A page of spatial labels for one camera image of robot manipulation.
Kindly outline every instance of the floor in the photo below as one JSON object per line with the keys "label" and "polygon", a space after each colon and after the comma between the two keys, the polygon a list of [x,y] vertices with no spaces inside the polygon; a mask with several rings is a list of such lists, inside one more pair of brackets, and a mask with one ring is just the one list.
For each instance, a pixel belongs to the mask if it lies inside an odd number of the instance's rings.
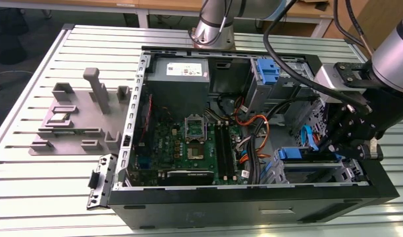
{"label": "floor", "polygon": [[[26,9],[24,14],[30,32],[22,35],[20,42],[28,53],[28,58],[16,65],[0,64],[0,72],[23,70],[34,72],[51,47],[51,44],[66,23],[78,25],[139,27],[138,16],[134,14],[52,11],[52,19],[46,19],[40,10]],[[151,16],[151,27],[163,29],[187,30],[198,25],[196,17]],[[237,20],[235,32],[257,33],[253,20]],[[6,73],[0,75],[0,125],[16,103],[16,99],[28,83],[31,74]]]}

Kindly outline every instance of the wooden table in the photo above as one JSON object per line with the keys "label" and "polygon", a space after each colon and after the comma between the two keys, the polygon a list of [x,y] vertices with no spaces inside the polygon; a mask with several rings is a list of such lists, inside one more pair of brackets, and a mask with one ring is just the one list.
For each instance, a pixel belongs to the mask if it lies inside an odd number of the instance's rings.
{"label": "wooden table", "polygon": [[[317,24],[311,37],[321,38],[333,21],[333,0],[326,11],[314,4],[298,2],[287,16],[289,22]],[[140,28],[150,27],[150,15],[198,16],[203,0],[0,0],[0,7],[134,13]]]}

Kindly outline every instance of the sticker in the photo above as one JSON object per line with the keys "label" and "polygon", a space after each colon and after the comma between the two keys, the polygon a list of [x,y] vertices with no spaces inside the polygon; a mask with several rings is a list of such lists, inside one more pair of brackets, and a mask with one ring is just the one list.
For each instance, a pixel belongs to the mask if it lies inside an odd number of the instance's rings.
{"label": "sticker", "polygon": [[118,3],[116,5],[118,6],[136,7],[136,5],[134,5],[134,4],[124,4],[124,3]]}
{"label": "sticker", "polygon": [[249,108],[245,105],[241,106],[241,109],[242,109],[242,111],[245,111],[247,113]]}
{"label": "sticker", "polygon": [[243,172],[242,172],[242,177],[246,178],[246,179],[249,179],[249,177],[250,177],[250,172],[249,172],[247,170],[243,170]]}
{"label": "sticker", "polygon": [[168,63],[167,76],[202,76],[202,63]]}

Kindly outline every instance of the motherboard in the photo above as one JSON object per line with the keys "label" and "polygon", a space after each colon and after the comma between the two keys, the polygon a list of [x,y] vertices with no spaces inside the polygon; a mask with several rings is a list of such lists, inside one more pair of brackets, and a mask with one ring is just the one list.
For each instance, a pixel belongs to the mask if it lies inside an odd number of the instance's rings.
{"label": "motherboard", "polygon": [[198,118],[156,124],[151,155],[138,155],[136,168],[130,169],[132,186],[245,183],[233,152],[241,128]]}

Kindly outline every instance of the expansion slot bracket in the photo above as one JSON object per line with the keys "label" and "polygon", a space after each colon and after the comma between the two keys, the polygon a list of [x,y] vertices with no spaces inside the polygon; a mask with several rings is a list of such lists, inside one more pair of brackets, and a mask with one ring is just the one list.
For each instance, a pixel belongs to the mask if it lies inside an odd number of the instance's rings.
{"label": "expansion slot bracket", "polygon": [[111,194],[115,166],[118,156],[114,154],[100,157],[98,168],[92,171],[88,187],[92,189],[88,200],[88,210],[110,209],[108,198]]}

